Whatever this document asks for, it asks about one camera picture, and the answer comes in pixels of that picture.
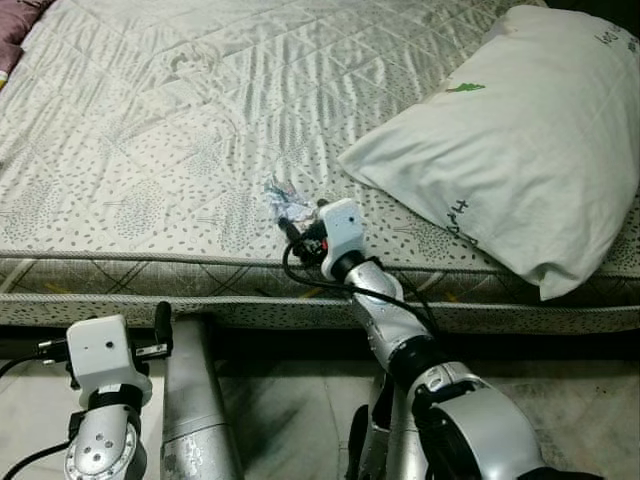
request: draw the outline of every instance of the black cable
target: black cable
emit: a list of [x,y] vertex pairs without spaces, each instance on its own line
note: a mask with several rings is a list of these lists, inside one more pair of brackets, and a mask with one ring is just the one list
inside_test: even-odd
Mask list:
[[7,472],[7,474],[4,477],[2,477],[2,480],[12,480],[16,476],[16,473],[18,473],[20,470],[22,470],[24,467],[26,467],[30,463],[33,463],[36,460],[40,460],[41,458],[47,457],[54,453],[58,453],[63,450],[66,450],[67,448],[69,448],[70,444],[71,444],[71,441],[67,440],[66,442],[59,443],[58,445],[45,448],[44,450],[40,450],[39,452],[29,455],[27,458],[24,458],[20,460],[18,463],[16,463],[11,468],[11,470],[9,470],[9,472]]
[[22,357],[22,358],[16,358],[15,360],[11,360],[9,363],[5,363],[2,367],[0,367],[0,378],[2,378],[2,376],[5,373],[7,373],[9,370],[11,370],[16,365],[19,365],[19,364],[24,363],[24,362],[28,362],[30,360],[37,360],[39,358],[40,358],[40,355],[33,354],[33,355],[28,355],[28,356]]
[[420,301],[420,304],[422,305],[422,308],[424,308],[424,311],[426,312],[429,320],[431,320],[431,323],[435,325],[436,333],[439,333],[438,324],[436,323],[436,317],[433,314],[433,310],[431,310],[431,306],[427,303],[427,301],[424,298],[422,298],[422,295],[420,294],[418,289],[415,287],[415,285],[411,282],[411,280],[404,274],[402,274],[402,276],[405,279],[405,284],[407,285],[409,290],[411,290],[411,293],[413,293],[413,295]]
[[335,282],[323,282],[319,280],[310,280],[295,274],[293,270],[291,270],[291,266],[289,265],[289,255],[291,254],[291,251],[297,246],[297,244],[302,243],[303,241],[304,241],[304,236],[298,238],[294,242],[289,243],[284,249],[284,253],[282,254],[282,267],[284,268],[284,273],[287,274],[289,278],[291,278],[292,280],[295,280],[296,282],[309,285],[311,287],[331,288],[334,290],[342,290],[345,292],[349,292],[351,294],[359,293],[360,295],[366,295],[368,297],[375,297],[380,300],[384,300],[387,303],[391,303],[397,307],[402,308],[403,310],[406,310],[412,315],[415,315],[415,317],[421,320],[423,324],[427,327],[427,329],[429,330],[429,333],[431,333],[434,336],[436,335],[436,333],[438,332],[438,327],[436,326],[433,319],[425,317],[422,314],[422,312],[420,312],[418,309],[412,307],[406,302],[390,297],[389,295],[385,295],[383,293],[378,293],[373,290],[368,290],[366,288],[356,287],[355,285],[347,285],[347,284],[335,283]]

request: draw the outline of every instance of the metal cylinder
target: metal cylinder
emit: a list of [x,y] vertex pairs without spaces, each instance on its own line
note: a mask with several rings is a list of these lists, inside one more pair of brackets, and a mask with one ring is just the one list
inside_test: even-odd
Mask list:
[[[402,300],[398,279],[385,273],[373,261],[351,269],[345,283]],[[371,351],[382,368],[389,371],[389,362],[398,348],[415,337],[431,337],[424,325],[411,312],[362,294],[355,294],[356,318],[367,332]]]
[[427,465],[407,397],[401,389],[396,388],[391,412],[387,478],[424,480]]
[[173,338],[165,379],[162,479],[242,480],[205,325],[197,316],[183,317]]

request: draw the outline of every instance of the pillow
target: pillow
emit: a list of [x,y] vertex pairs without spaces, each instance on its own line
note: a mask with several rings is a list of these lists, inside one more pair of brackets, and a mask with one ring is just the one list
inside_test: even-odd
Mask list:
[[22,56],[20,43],[54,0],[0,0],[0,89]]
[[640,46],[604,20],[532,6],[510,9],[489,36],[339,161],[546,300],[597,270],[631,207]]

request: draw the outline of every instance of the patterned fabric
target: patterned fabric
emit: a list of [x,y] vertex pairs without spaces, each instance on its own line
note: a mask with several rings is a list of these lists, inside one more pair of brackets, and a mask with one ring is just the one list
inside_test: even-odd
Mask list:
[[[69,325],[92,315],[121,313],[131,326],[151,326],[158,297],[130,295],[20,295],[0,302],[12,325]],[[166,298],[174,313],[206,312],[223,327],[318,329],[359,328],[344,300],[261,297]],[[640,328],[637,307],[540,308],[517,305],[433,303],[442,331],[573,335]]]
[[[149,295],[191,306],[318,295],[278,267],[274,178],[309,199],[354,198],[368,253],[430,300],[537,303],[535,289],[336,162],[433,91],[518,3],[542,4],[58,0],[0,94],[0,322],[66,324],[92,298],[100,311],[128,305],[140,324]],[[563,306],[640,303],[638,205]],[[619,328],[608,318],[603,328]]]

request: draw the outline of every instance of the floor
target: floor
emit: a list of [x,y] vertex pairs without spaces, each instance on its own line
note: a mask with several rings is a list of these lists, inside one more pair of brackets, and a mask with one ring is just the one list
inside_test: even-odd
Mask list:
[[[615,480],[640,478],[638,362],[475,362],[527,414],[547,462]],[[337,480],[347,466],[351,417],[366,403],[370,362],[219,362],[218,373],[247,480]],[[160,478],[161,362],[143,410],[149,454],[145,479]],[[64,440],[77,410],[61,366],[36,362],[0,379],[0,473]],[[62,454],[40,460],[19,480],[60,480]]]

